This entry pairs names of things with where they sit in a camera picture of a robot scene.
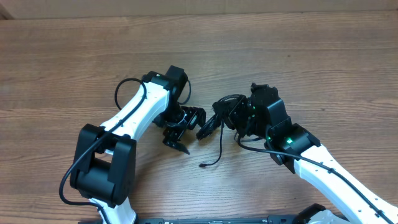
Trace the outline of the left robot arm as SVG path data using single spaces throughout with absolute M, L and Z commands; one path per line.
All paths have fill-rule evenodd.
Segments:
M 179 102 L 185 85 L 184 69 L 170 66 L 166 74 L 149 72 L 139 79 L 132 99 L 111 119 L 99 126 L 86 124 L 80 131 L 73 164 L 59 187 L 66 182 L 87 198 L 86 206 L 96 207 L 100 223 L 137 223 L 128 196 L 134 182 L 136 146 L 150 124 L 164 129 L 163 143 L 179 152 L 189 151 L 180 140 L 187 130 L 205 124 L 202 108 Z

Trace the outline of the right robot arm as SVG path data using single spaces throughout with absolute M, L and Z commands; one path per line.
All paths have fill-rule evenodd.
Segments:
M 225 96 L 213 103 L 221 123 L 238 133 L 237 141 L 256 136 L 265 141 L 257 152 L 321 192 L 350 223 L 397 223 L 397 207 L 351 175 L 311 132 L 293 123 L 277 88 L 251 85 L 251 95 Z

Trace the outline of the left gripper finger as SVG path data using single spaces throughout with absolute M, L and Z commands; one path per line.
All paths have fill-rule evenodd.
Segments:
M 188 151 L 188 149 L 186 148 L 185 145 L 183 145 L 182 143 L 179 143 L 178 141 L 173 141 L 171 139 L 164 139 L 162 141 L 166 146 L 171 147 L 172 149 L 175 149 L 177 151 L 183 152 L 185 154 L 190 155 L 190 152 Z
M 202 127 L 206 123 L 206 112 L 203 108 L 187 108 L 187 129 L 193 130 L 196 125 Z

